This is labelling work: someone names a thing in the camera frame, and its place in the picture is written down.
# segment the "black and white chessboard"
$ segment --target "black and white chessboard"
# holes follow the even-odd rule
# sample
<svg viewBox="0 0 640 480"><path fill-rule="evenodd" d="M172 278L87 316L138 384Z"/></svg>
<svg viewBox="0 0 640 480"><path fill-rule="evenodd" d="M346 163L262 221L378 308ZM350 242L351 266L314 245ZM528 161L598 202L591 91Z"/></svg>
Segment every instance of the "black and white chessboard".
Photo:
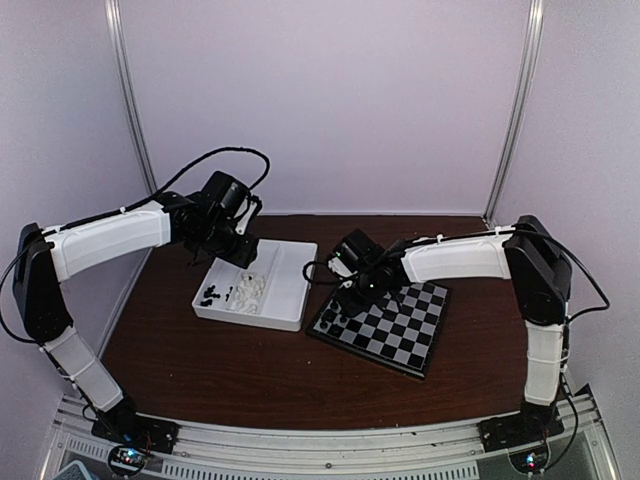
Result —
<svg viewBox="0 0 640 480"><path fill-rule="evenodd" d="M368 311L348 318L336 300L320 310L307 333L351 353L424 378L442 321L449 291L433 283L387 294Z"/></svg>

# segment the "white tray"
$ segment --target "white tray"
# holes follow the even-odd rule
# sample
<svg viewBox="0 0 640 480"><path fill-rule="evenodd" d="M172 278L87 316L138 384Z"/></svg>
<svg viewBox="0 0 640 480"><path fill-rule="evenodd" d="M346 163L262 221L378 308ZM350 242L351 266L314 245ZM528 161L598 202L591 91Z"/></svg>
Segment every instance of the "white tray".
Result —
<svg viewBox="0 0 640 480"><path fill-rule="evenodd" d="M317 251L315 243L260 240L258 257L247 270L216 259L191 303L193 310L197 316L210 320L297 332L302 327L310 287L302 277L302 267L316 259ZM233 291L245 273L266 277L256 313L230 310ZM200 302L206 300L204 293L211 285L216 286L214 292L221 298L213 298L208 307L202 306Z"/></svg>

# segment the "white wall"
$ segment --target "white wall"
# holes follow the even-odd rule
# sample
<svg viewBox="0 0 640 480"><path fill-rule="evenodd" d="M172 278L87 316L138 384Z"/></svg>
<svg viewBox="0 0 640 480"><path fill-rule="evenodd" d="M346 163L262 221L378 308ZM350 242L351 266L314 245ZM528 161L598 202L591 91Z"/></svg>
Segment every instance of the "white wall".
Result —
<svg viewBox="0 0 640 480"><path fill-rule="evenodd" d="M499 223L537 214L611 297L610 311L576 320L570 368L580 383L591 383L629 480L640 477L638 45L638 2L548 2L535 83L497 214ZM574 309L592 302L586 282L577 280Z"/></svg>
<svg viewBox="0 0 640 480"><path fill-rule="evenodd" d="M101 0L3 0L0 15L2 269L23 225L65 223L145 194ZM97 347L140 255L65 284L77 328ZM22 333L9 285L2 311ZM0 464L33 478L62 382L32 346L0 332Z"/></svg>
<svg viewBox="0 0 640 480"><path fill-rule="evenodd" d="M267 212L480 213L500 159L526 0L122 2L151 161L273 159ZM216 166L247 183L259 160ZM178 190L202 187L214 165Z"/></svg>

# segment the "wooden table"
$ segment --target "wooden table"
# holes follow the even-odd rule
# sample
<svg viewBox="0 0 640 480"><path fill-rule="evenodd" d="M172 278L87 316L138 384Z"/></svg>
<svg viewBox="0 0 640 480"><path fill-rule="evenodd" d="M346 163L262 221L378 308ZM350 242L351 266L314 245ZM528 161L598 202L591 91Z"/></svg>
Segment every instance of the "wooden table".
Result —
<svg viewBox="0 0 640 480"><path fill-rule="evenodd" d="M312 241L324 258L360 227L396 239L484 230L473 217L259 217L261 238ZM141 412L257 428L345 429L431 424L519 408L526 329L510 282L442 282L452 301L426 380L299 333L200 319L191 308L210 262L188 267L181 246L155 250L104 362ZM314 286L303 329L330 287Z"/></svg>

